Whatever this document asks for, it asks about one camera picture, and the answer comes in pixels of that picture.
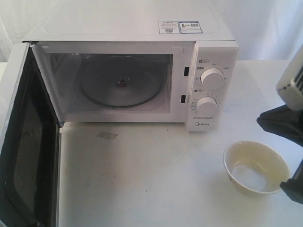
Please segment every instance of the microwave door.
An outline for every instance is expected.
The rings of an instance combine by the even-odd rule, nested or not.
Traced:
[[[0,226],[56,226],[59,129],[32,49],[15,45],[0,81]]]

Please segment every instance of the bowl rim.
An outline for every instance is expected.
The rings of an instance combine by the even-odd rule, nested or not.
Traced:
[[[288,178],[290,177],[289,168],[288,168],[288,166],[287,166],[287,164],[286,164],[284,158],[282,158],[282,157],[279,155],[278,152],[276,152],[274,149],[272,149],[271,147],[269,147],[269,146],[267,146],[267,145],[265,145],[265,144],[263,144],[263,143],[259,143],[259,142],[255,142],[255,141],[251,141],[251,140],[242,140],[242,141],[235,142],[235,143],[231,144],[230,146],[228,146],[228,147],[225,149],[224,153],[223,153],[223,164],[224,164],[224,168],[225,168],[225,170],[226,170],[226,172],[227,172],[227,175],[231,178],[230,180],[231,180],[232,182],[237,183],[237,184],[240,185],[241,187],[247,189],[248,191],[254,192],[254,193],[258,193],[258,194],[263,194],[263,195],[266,195],[266,194],[275,194],[275,193],[278,193],[279,191],[281,191],[281,188],[276,189],[276,190],[274,190],[274,191],[270,191],[270,192],[257,191],[257,190],[251,189],[251,188],[249,188],[249,187],[247,187],[247,186],[241,184],[236,178],[234,178],[234,176],[233,176],[232,173],[229,171],[229,169],[228,169],[228,167],[227,167],[227,165],[226,165],[225,158],[226,158],[227,152],[230,150],[230,148],[231,148],[232,146],[234,146],[234,145],[236,145],[236,144],[240,144],[240,143],[254,143],[254,144],[257,144],[257,145],[264,146],[264,147],[268,148],[269,150],[273,151],[280,159],[282,159],[282,161],[283,161],[283,163],[284,163],[284,165],[286,166],[286,169],[287,169]]]

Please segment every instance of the ceramic bowl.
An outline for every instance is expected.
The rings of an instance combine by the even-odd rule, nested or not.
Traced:
[[[232,144],[224,151],[229,179],[245,194],[273,194],[289,178],[283,158],[273,149],[253,141]]]

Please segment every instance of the brand logo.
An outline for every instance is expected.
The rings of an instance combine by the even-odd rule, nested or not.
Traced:
[[[208,123],[196,122],[195,126],[208,126]]]

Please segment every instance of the timer knob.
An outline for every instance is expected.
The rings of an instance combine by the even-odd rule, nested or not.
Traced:
[[[214,98],[203,97],[196,103],[197,112],[200,116],[213,116],[217,110],[217,102]]]
[[[201,75],[201,82],[206,90],[217,90],[224,85],[224,76],[221,70],[211,68]]]

